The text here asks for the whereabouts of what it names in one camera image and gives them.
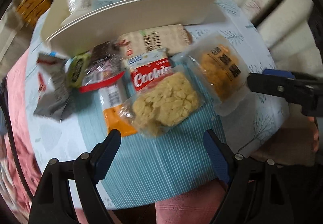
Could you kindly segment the person's right hand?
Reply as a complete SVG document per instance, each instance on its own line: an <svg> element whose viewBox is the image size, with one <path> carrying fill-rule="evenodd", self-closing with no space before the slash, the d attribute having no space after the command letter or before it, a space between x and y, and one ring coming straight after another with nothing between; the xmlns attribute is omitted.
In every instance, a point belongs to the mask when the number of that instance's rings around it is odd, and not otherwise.
<svg viewBox="0 0 323 224"><path fill-rule="evenodd" d="M307 119L308 119L307 129L309 130L309 134L312 138L311 151L312 153L316 153L319 149L319 130L315 124L314 117L307 117Z"/></svg>

